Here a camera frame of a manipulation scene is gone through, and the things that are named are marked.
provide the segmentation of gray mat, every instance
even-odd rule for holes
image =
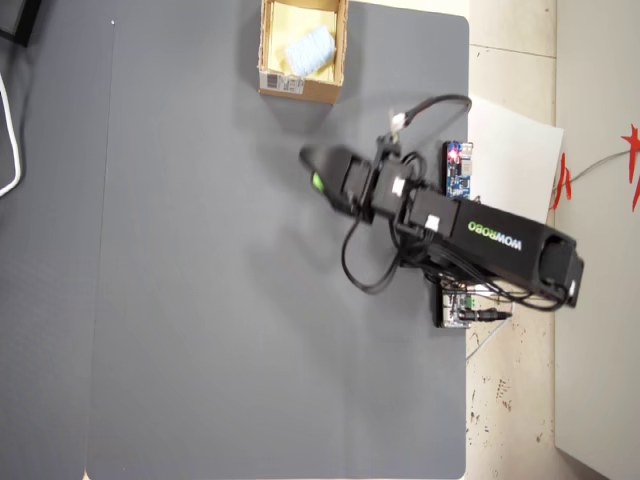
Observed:
[[[369,297],[308,141],[372,155],[388,110],[468,89],[462,18],[352,3],[330,108],[256,93],[259,2],[120,2],[88,466],[101,479],[459,478],[464,333],[418,274]],[[466,138],[439,106],[403,137],[433,165]],[[384,225],[350,261],[373,279]]]
[[[115,1],[52,3],[28,50],[0,41],[26,166],[0,199],[3,479],[80,480],[85,467]]]

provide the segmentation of wall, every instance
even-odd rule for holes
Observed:
[[[639,20],[637,0],[558,0],[557,125],[574,176],[640,126]],[[616,479],[640,477],[639,174],[630,184],[629,155],[607,163],[556,216],[586,261],[578,308],[556,316],[556,445]]]

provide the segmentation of box label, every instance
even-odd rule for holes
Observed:
[[[275,90],[302,95],[302,92],[304,92],[304,78],[260,72],[260,90]]]

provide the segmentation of tiled floor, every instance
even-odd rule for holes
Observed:
[[[466,16],[471,93],[555,123],[556,0],[373,3]],[[466,479],[601,478],[554,445],[553,322],[550,314],[516,310],[467,365]],[[469,331],[467,350],[493,328]]]

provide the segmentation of cardboard box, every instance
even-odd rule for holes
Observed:
[[[335,104],[344,81],[349,0],[262,0],[258,70],[260,93]],[[335,34],[332,64],[300,78],[291,73],[284,50],[320,26]]]

